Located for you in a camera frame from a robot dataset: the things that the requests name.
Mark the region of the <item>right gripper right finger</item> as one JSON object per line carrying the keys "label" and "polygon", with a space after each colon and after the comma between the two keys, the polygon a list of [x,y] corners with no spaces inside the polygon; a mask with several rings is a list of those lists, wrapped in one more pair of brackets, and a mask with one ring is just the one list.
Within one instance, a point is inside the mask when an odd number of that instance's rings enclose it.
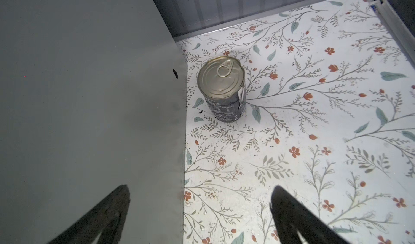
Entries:
{"label": "right gripper right finger", "polygon": [[341,236],[328,228],[282,186],[275,186],[270,210],[282,244],[345,244]]}

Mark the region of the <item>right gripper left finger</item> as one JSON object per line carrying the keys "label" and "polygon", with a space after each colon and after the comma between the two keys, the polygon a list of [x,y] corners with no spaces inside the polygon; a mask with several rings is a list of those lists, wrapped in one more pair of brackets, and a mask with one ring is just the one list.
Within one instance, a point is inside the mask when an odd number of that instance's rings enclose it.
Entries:
{"label": "right gripper left finger", "polygon": [[120,185],[51,244],[117,244],[130,206],[130,191]]}

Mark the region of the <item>dark olive can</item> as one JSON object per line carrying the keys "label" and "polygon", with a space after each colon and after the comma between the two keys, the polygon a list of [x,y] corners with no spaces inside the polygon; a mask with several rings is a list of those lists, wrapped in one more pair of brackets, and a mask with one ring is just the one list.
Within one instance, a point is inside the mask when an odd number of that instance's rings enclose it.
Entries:
{"label": "dark olive can", "polygon": [[197,85],[215,118],[224,123],[237,121],[245,111],[245,70],[239,60],[221,56],[200,69]]}

